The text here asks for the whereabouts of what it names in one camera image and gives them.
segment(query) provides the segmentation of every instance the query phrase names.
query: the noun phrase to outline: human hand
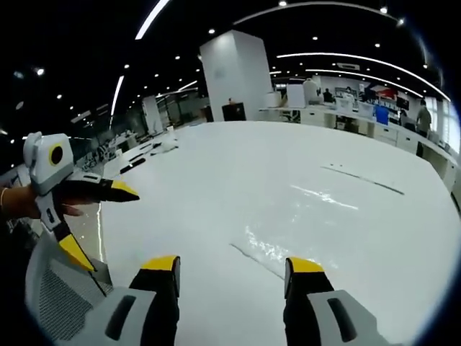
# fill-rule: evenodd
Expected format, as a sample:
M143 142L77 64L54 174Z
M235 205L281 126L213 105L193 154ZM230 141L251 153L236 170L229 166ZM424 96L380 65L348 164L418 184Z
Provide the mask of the human hand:
M35 204L37 194L30 185L24 187L13 187L6 189L3 195L2 210L7 218L40 218L40 212ZM58 198L60 201L58 212L70 216L82 216L84 213L73 207L93 203L90 200L77 200L75 198Z

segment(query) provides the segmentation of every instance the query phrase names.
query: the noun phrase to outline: person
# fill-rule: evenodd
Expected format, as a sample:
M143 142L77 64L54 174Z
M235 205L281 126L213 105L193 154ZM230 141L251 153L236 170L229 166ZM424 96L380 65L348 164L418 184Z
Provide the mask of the person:
M355 97L354 97L354 95L352 94L352 89L351 89L350 86L348 86L348 87L346 88L346 92L344 93L344 98L345 98L345 99L350 99L351 102L352 102L352 104L354 104Z
M330 90L328 88L325 89L325 92L323 93L323 101L324 102L333 102L333 95L330 93Z
M429 111L427 110L426 100L424 99L421 100L421 109L419 110L416 122L418 123L418 134L423 136L424 138L427 138L427 134L431 127L432 118L431 113L429 113Z

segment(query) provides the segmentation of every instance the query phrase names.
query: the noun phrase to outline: white pillar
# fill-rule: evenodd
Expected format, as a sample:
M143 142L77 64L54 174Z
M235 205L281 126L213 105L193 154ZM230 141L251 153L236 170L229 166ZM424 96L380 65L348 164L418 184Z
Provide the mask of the white pillar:
M144 116L146 117L146 124L148 132L160 133L163 132L164 127L161 123L160 112L157 107L157 99L155 96L149 96L143 99Z
M203 71L215 121L223 121L223 105L242 102L247 120L261 120L264 95L272 91L262 39L231 30L200 47Z

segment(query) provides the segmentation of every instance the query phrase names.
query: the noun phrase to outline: office desk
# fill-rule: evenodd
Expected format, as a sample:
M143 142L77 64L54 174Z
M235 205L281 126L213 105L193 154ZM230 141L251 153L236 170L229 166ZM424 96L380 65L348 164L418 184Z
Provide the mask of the office desk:
M429 161L445 186L452 191L455 184L457 170L459 169L455 157L448 154L445 150L438 147L429 139L420 136L402 126L394 123L383 125L377 123L373 117L363 117L358 113L345 113L331 109L326 106L309 106L306 108L261 108L260 112L267 111L300 111L301 124L314 125L325 128L335 128L336 116L347 117L359 121L359 134L374 138L383 143L397 147L410 154L416 155L418 143L424 147L423 159Z

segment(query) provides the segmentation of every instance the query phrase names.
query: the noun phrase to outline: led strip light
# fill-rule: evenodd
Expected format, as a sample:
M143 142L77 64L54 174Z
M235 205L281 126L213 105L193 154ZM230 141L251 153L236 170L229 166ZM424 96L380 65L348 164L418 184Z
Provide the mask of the led strip light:
M429 87L431 87L433 90L435 90L436 92L438 92L439 94L441 94L446 100L448 100L449 102L451 102L452 100L442 91L440 90L439 88L437 88L435 85L429 83L427 80L425 80L424 78L421 78L420 76L418 76L417 74L414 74L413 72L410 72L408 70L405 70L404 68L401 68L399 66L396 66L396 65L393 65L391 63L386 63L385 61L381 61L381 60L377 60L377 59L373 59L373 58L367 58L366 56L355 56L355 55L352 55L352 54L343 54L343 53L295 53L295 54L284 54L283 56L277 56L277 58L292 58L292 57L297 57L297 56L341 56L343 58L354 58L354 59L361 59L361 60L366 60L366 61L371 61L373 63L380 63L382 65L386 65L386 66L389 66L389 67L392 67L392 68L395 68L399 71L402 71L406 74L409 74L410 76L412 77L415 77L416 79L422 81L423 83L427 84ZM341 72L342 74L345 74L346 72L345 71L335 71L336 73L339 73Z
M187 85L184 85L183 87L181 87L181 88L178 89L178 92L180 92L180 91L182 91L182 90L184 90L184 89L187 89L188 87L190 87L190 86L192 86L192 85L194 85L194 84L196 84L196 83L197 83L197 81L193 81L192 83L189 83L189 84L187 84Z
M294 7L302 7L302 6L345 6L345 7L353 7L355 9L364 9L365 11L369 12L374 12L376 14L379 14L380 16L384 16L390 19L394 19L396 22L398 21L397 18L392 17L390 14L385 14L382 13L379 9L373 9L371 7L366 7L362 5L357 5L357 4L350 4L347 2L340 2L340 1L308 1L308 2L300 2L297 4L288 4L287 6L276 6L272 7L271 9L266 9L264 11L257 12L255 14L250 14L247 17L244 17L242 19L239 19L238 21L234 22L233 25L238 25L243 22L246 22L247 20L262 16L263 14L268 14L271 12L275 11L280 11L283 9L292 9Z
M420 97L420 98L424 98L423 95L421 94L418 94L417 92L415 92L414 90L411 90L407 87L404 87L400 84L397 84L397 83L394 83L392 81L386 81L385 79L381 79L381 78L377 78L377 77L373 77L373 76L368 76L366 74L356 74L355 72L348 72L348 71L337 71L337 70L322 70L322 69L318 69L318 68L307 68L305 70L306 72L327 72L327 73L330 73L330 74L338 74L338 73L341 73L341 74L351 74L352 76L359 76L359 77L363 77L363 78L370 78L370 79L376 79L377 81L382 81L384 83L389 83L389 84L392 84L398 88L401 88L403 90L406 90L407 92L411 92L412 94L415 94L417 97Z
M139 29L138 34L136 35L135 40L140 40L144 37L144 34L151 26L155 18L160 14L161 10L170 2L170 0L160 0L157 5L154 6L151 13L147 16L146 20L143 23L143 26Z
M120 76L120 78L118 79L117 88L115 88L114 100L112 101L112 111L110 112L111 116L114 115L115 104L117 103L118 93L120 92L120 87L122 86L124 78L125 76Z

